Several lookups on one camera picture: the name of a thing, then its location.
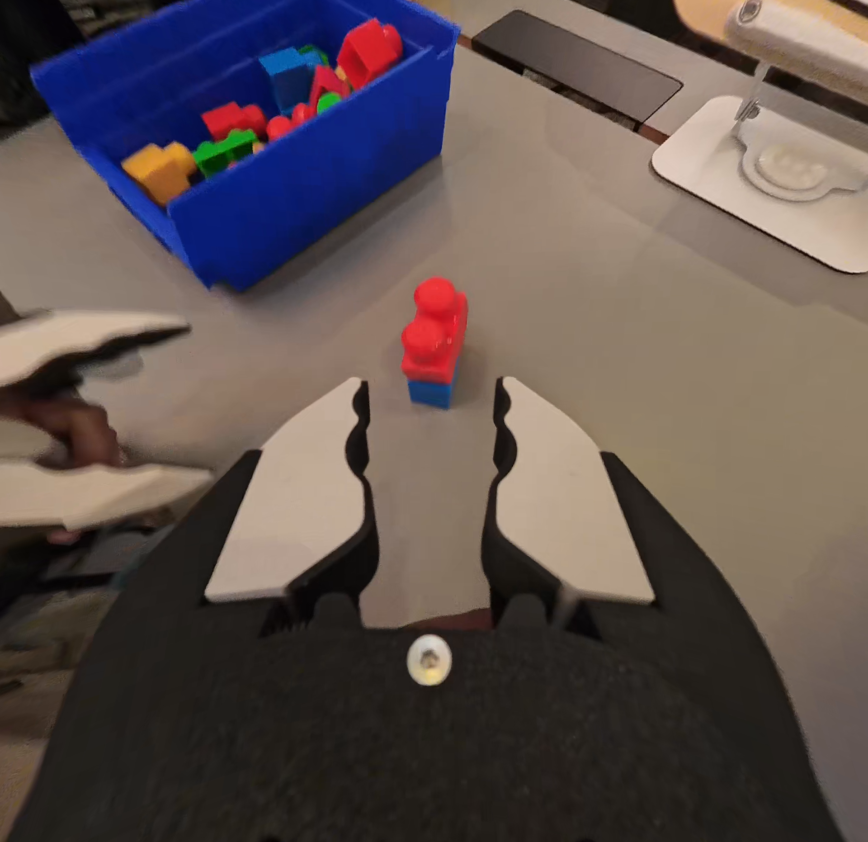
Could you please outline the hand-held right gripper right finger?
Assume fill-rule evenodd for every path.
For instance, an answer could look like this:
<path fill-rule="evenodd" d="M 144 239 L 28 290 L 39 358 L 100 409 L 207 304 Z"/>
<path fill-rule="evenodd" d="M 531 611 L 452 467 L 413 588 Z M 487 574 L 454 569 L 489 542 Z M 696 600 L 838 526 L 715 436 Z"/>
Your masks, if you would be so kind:
<path fill-rule="evenodd" d="M 544 609 L 656 598 L 602 453 L 570 416 L 517 378 L 499 378 L 495 477 L 483 573 L 499 609 L 533 595 Z"/>

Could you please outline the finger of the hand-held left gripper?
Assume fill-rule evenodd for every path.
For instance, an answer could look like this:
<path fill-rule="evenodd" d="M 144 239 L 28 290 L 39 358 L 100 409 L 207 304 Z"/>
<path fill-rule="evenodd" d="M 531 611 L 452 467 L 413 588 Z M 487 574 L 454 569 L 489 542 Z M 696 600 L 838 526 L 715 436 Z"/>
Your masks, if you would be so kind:
<path fill-rule="evenodd" d="M 60 470 L 7 461 L 1 465 L 1 525 L 88 529 L 166 507 L 211 481 L 207 470 L 170 465 Z"/>
<path fill-rule="evenodd" d="M 38 312 L 1 328 L 2 388 L 62 390 L 80 370 L 190 333 L 181 317 L 153 312 Z"/>

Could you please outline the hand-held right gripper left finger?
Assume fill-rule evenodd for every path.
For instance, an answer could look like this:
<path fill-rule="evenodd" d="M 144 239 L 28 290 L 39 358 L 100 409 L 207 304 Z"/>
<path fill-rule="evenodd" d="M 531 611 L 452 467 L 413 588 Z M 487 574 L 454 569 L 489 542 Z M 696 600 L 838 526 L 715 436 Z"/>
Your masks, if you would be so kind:
<path fill-rule="evenodd" d="M 379 545 L 370 461 L 368 384 L 349 378 L 289 419 L 259 450 L 207 601 L 284 597 L 313 606 L 339 593 L 358 605 Z"/>

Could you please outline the blue toy block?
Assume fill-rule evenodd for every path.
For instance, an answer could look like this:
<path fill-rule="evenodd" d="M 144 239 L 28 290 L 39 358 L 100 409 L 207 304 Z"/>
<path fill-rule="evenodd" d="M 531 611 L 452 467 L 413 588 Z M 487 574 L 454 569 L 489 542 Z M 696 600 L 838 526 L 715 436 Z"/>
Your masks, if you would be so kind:
<path fill-rule="evenodd" d="M 412 371 L 407 370 L 405 377 L 410 401 L 449 410 L 457 374 L 458 368 L 454 365 L 429 368 L 418 366 Z"/>

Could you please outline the red double toy block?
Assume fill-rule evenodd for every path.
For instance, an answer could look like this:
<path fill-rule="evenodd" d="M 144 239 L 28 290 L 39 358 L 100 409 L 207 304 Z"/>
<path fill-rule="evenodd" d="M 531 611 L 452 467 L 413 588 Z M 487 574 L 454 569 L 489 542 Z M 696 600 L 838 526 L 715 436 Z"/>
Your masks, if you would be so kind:
<path fill-rule="evenodd" d="M 442 277 L 420 283 L 415 316 L 401 334 L 401 370 L 409 380 L 452 384 L 461 356 L 469 304 L 464 292 Z"/>

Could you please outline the blue plastic bin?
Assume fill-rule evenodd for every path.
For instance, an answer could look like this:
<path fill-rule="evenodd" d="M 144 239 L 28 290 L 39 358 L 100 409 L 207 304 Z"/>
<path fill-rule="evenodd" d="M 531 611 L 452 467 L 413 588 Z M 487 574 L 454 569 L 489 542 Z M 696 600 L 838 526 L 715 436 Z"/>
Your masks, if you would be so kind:
<path fill-rule="evenodd" d="M 391 24 L 396 66 L 264 151 L 160 207 L 122 169 L 148 143 L 193 147 L 207 108 L 274 115 L 259 58 Z M 73 149 L 207 287 L 255 285 L 442 150 L 460 28 L 409 0 L 186 0 L 34 66 Z"/>

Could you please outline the pile of colourful toy blocks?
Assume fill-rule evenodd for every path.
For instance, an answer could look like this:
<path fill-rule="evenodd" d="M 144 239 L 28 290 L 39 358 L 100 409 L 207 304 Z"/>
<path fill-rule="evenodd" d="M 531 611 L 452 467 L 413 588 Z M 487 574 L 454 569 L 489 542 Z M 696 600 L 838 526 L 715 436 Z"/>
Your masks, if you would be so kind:
<path fill-rule="evenodd" d="M 259 58 L 276 113 L 255 103 L 229 101 L 204 112 L 208 137 L 195 149 L 181 142 L 150 143 L 121 163 L 124 173 L 159 207 L 261 152 L 356 90 L 383 76 L 405 57 L 405 43 L 392 24 L 368 20 L 345 35 L 335 63 L 313 44 L 286 47 Z"/>

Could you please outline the person's left hand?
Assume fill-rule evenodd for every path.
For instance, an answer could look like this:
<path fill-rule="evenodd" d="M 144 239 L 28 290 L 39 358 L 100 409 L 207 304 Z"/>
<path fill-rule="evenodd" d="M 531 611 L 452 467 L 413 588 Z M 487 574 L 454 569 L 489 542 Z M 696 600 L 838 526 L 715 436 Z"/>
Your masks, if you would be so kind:
<path fill-rule="evenodd" d="M 14 389 L 1 392 L 1 416 L 49 435 L 55 447 L 44 464 L 56 470 L 125 466 L 125 454 L 103 407 L 78 396 L 34 399 Z"/>

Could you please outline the white document stand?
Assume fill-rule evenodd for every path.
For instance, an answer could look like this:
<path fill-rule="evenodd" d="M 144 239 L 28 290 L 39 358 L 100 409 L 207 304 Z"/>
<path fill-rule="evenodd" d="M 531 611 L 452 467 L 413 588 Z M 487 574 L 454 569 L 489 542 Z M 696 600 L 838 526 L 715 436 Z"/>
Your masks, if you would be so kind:
<path fill-rule="evenodd" d="M 653 154 L 662 179 L 845 274 L 867 271 L 866 144 L 761 103 L 757 61 L 742 98 L 718 96 Z"/>

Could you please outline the black inset table panel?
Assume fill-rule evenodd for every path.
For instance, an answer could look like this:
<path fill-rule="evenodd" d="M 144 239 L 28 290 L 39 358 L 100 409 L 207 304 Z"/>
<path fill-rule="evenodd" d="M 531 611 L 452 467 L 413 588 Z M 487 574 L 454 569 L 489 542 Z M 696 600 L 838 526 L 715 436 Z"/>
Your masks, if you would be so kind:
<path fill-rule="evenodd" d="M 472 49 L 513 70 L 545 76 L 644 124 L 683 88 L 675 77 L 515 9 L 472 38 Z"/>

